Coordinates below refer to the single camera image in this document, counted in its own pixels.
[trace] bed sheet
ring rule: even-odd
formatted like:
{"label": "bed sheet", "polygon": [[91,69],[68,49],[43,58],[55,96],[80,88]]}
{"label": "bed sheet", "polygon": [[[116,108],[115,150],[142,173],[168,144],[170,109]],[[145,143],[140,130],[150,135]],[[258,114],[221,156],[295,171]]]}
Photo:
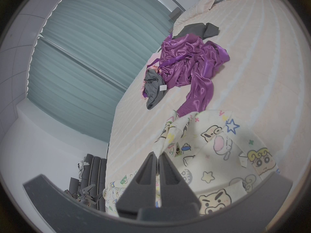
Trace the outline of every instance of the bed sheet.
{"label": "bed sheet", "polygon": [[[273,154],[280,172],[303,175],[311,145],[311,52],[299,25],[279,0],[225,0],[174,28],[210,22],[220,28],[208,38],[225,48],[230,61],[212,78],[207,110],[233,111]],[[141,99],[146,66],[116,108],[108,152],[106,187],[143,163],[172,110],[190,86],[174,87],[152,110]]]}

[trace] blue star print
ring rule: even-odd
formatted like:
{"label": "blue star print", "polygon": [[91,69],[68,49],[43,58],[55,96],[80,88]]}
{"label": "blue star print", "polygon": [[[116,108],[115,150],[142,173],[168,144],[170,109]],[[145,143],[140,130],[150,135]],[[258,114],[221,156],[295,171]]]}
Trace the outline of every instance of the blue star print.
{"label": "blue star print", "polygon": [[231,119],[231,122],[229,123],[228,121],[226,121],[226,126],[228,127],[228,133],[230,131],[232,131],[233,134],[235,134],[235,129],[239,128],[239,125],[235,124],[233,119]]}

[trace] purple clothing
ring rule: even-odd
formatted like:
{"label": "purple clothing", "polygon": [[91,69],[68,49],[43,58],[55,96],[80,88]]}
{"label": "purple clothing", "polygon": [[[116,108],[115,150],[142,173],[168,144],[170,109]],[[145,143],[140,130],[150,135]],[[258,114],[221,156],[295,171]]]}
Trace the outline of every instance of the purple clothing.
{"label": "purple clothing", "polygon": [[225,49],[194,34],[172,39],[169,35],[162,43],[159,64],[167,89],[191,84],[185,103],[177,110],[180,117],[192,111],[204,111],[214,93],[210,80],[218,68],[230,57]]}

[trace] gray garment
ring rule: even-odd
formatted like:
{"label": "gray garment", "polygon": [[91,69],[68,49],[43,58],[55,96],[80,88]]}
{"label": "gray garment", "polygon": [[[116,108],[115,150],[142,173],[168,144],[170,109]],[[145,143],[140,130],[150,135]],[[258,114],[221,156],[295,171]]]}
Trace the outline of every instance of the gray garment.
{"label": "gray garment", "polygon": [[218,35],[218,31],[219,31],[219,28],[209,22],[207,24],[193,23],[193,24],[184,26],[181,32],[177,36],[174,36],[173,39],[183,37],[188,33],[192,33],[192,34],[199,36],[201,39],[204,40],[206,38]]}
{"label": "gray garment", "polygon": [[146,72],[145,92],[148,97],[147,109],[151,110],[164,97],[166,91],[160,91],[160,85],[165,85],[163,78],[155,70],[149,69]]}

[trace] green curtain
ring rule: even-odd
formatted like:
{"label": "green curtain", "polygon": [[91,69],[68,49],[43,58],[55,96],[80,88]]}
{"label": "green curtain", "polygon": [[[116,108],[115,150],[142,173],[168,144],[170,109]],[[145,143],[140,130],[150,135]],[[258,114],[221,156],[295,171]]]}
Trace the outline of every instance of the green curtain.
{"label": "green curtain", "polygon": [[63,0],[30,64],[28,98],[109,142],[115,107],[173,23],[158,0]]}

